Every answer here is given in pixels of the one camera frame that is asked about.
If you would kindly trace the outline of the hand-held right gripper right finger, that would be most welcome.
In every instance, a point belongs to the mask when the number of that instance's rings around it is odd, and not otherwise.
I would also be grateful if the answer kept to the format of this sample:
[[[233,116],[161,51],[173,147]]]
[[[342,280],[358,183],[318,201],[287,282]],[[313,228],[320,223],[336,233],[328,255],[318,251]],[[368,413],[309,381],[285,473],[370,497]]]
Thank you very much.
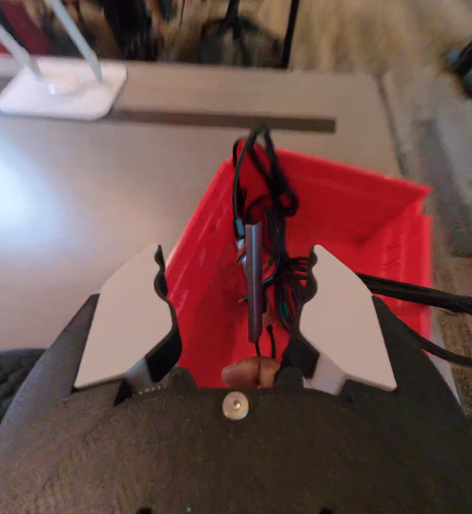
[[[397,381],[373,295],[357,275],[321,245],[307,259],[304,301],[283,359],[302,388],[339,395],[348,381],[393,392]]]

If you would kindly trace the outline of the red plastic bin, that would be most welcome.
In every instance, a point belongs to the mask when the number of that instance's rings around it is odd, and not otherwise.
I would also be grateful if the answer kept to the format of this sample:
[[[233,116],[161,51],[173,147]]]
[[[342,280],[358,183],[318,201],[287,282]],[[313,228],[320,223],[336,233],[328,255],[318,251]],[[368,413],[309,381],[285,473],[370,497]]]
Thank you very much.
[[[223,388],[222,369],[252,357],[242,267],[233,233],[235,158],[220,165],[166,265],[168,297],[178,319],[178,365],[200,388]],[[321,245],[352,271],[432,286],[430,189],[346,164],[277,149],[281,171],[299,200],[286,222],[290,256]]]

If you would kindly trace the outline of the instruction poster on white stand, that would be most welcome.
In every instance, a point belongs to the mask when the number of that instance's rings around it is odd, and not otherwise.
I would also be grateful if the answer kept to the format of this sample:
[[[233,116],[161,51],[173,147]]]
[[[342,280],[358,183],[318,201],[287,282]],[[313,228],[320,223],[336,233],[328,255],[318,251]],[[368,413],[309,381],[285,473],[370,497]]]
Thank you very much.
[[[126,66],[99,61],[61,1],[49,1],[83,59],[36,58],[0,24],[0,43],[21,66],[0,93],[0,112],[94,121],[112,109],[127,81]]]

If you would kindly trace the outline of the person's right hand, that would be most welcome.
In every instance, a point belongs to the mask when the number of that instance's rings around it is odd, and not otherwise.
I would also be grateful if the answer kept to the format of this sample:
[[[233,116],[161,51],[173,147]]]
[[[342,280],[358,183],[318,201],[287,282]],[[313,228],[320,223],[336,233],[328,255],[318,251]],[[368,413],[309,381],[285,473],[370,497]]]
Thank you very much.
[[[271,389],[280,364],[271,358],[255,356],[232,363],[221,371],[221,380],[237,390]]]

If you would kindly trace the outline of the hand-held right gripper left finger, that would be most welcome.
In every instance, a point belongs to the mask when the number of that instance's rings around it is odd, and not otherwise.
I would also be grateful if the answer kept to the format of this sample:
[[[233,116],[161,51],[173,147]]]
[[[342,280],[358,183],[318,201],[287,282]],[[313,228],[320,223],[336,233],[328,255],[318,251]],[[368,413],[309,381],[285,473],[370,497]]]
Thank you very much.
[[[124,379],[141,393],[177,365],[181,336],[165,271],[162,247],[152,244],[101,287],[75,388]]]

